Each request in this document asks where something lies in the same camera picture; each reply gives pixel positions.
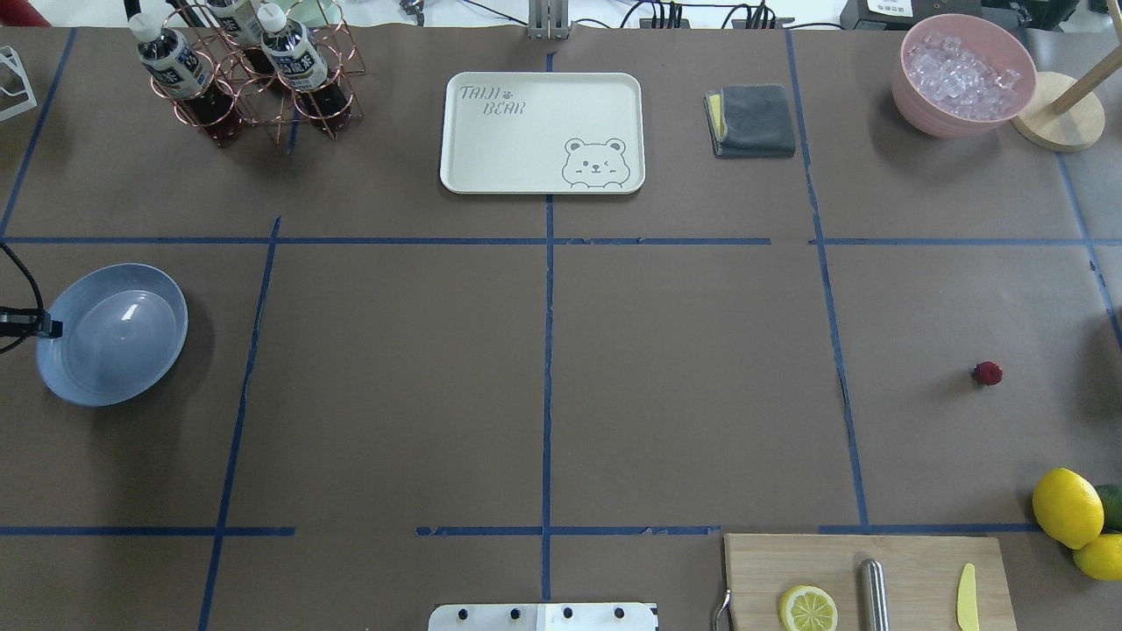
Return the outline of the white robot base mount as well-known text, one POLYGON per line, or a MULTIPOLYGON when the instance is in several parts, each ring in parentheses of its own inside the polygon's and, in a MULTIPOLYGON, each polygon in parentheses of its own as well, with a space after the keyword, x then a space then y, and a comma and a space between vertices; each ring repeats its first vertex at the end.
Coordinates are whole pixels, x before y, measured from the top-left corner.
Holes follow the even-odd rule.
POLYGON ((642 602, 445 604, 429 630, 657 630, 657 606, 642 602))

